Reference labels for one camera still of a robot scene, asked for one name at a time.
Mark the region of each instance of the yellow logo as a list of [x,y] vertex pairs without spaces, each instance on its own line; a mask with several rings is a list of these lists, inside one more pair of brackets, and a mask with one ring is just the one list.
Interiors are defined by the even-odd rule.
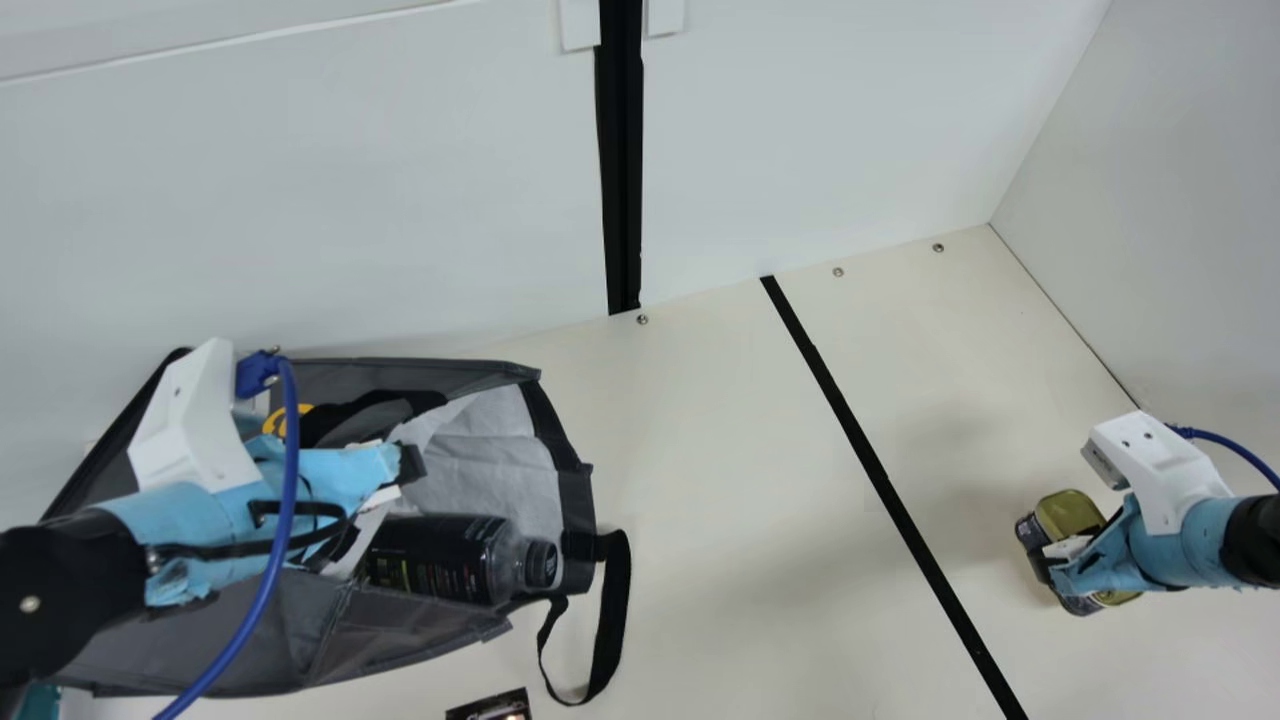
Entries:
[[[314,407],[315,405],[311,405],[308,402],[300,402],[298,416],[301,418],[302,415],[306,415]],[[289,432],[287,427],[288,424],[289,423],[284,419],[284,407],[280,407],[275,413],[271,413],[266,418],[266,421],[262,423],[262,433],[269,436],[280,436],[283,438],[284,433]]]

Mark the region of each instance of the white floor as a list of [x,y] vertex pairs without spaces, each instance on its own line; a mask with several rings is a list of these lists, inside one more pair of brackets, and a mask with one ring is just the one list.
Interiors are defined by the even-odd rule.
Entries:
[[[1132,406],[989,229],[780,281],[1032,717],[1267,707],[1263,670],[1280,660],[1271,596],[1192,591],[1080,620],[1034,585],[1014,520],[1066,487],[1114,507],[1076,451],[1092,424]],[[645,314],[645,325],[617,316],[477,354],[543,368],[596,465],[602,525],[631,536],[626,653],[603,696],[581,710],[547,697],[535,606],[486,646],[296,696],[206,701],[189,716],[438,719],[527,687],[540,720],[1000,717],[762,286]],[[588,676],[595,612],[594,596],[575,600],[552,639],[561,687]],[[160,705],[73,703],[69,715],[133,719]]]

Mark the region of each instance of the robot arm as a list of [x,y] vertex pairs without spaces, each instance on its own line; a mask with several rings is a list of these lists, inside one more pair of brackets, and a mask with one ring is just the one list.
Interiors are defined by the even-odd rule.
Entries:
[[1093,428],[1082,452],[1108,487],[1132,489],[1120,511],[1052,537],[1047,515],[1064,500],[1051,496],[1018,524],[1038,578],[1069,611],[1151,591],[1280,587],[1280,496],[1234,497],[1207,455],[1146,413]]
[[[170,364],[129,446],[138,492],[0,534],[0,688],[56,673],[105,628],[214,601],[262,573],[284,445],[242,439],[236,414],[270,384],[273,355],[237,363],[215,338]],[[416,448],[389,443],[302,450],[298,469],[306,482],[288,546],[296,568],[319,566],[320,550],[337,544],[357,512],[425,474]]]

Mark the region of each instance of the teal object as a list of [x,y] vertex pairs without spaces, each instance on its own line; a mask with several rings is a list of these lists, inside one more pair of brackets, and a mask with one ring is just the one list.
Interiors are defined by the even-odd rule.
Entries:
[[1053,588],[1064,596],[1094,592],[1160,592],[1188,587],[1252,587],[1222,566],[1220,552],[1235,506],[1247,498],[1202,500],[1183,518],[1183,529],[1151,536],[1138,498],[1124,498],[1120,516],[1070,562],[1050,566]]
[[33,684],[27,688],[27,700],[15,720],[58,720],[61,702],[63,689],[58,685]]
[[[142,546],[180,543],[197,547],[270,541],[275,519],[256,527],[248,511],[251,500],[279,500],[284,475],[284,443],[271,436],[259,436],[244,443],[255,457],[262,479],[211,495],[193,483],[173,483],[146,492],[127,495],[97,505],[120,519]],[[298,501],[340,505],[355,515],[399,474],[401,448],[394,443],[351,448],[303,450],[298,456]],[[325,528],[337,520],[297,515],[293,533]],[[310,547],[310,557],[324,543]],[[188,557],[168,560],[146,585],[147,607],[186,605],[209,597],[216,589],[259,575],[266,555],[206,562]]]

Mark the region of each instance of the white panel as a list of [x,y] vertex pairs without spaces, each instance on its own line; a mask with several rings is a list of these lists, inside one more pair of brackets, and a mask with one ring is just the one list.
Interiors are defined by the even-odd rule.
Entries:
[[1276,28],[1271,0],[1117,3],[992,220],[1144,407],[1271,462]]
[[[1000,717],[759,283],[646,313],[644,327],[616,316],[480,354],[543,369],[595,464],[602,527],[631,538],[626,648],[608,691],[577,710],[547,696],[539,603],[485,646],[188,716],[434,720],[527,687],[539,720]],[[588,678],[599,588],[571,602],[548,646],[562,688]],[[101,702],[97,716],[159,705]]]
[[643,47],[643,299],[986,223],[1107,4],[690,3]]
[[995,233],[781,283],[1029,717],[1272,714],[1274,593],[1148,593],[1080,619],[1036,583],[1014,523],[1071,487],[1115,510],[1079,448],[1133,406]]
[[0,87],[0,520],[172,347],[475,347],[605,313],[591,58],[553,3]]
[[649,37],[685,29],[685,0],[648,0],[645,33]]
[[559,0],[561,47],[566,53],[600,44],[599,0]]
[[0,78],[468,0],[5,0]]

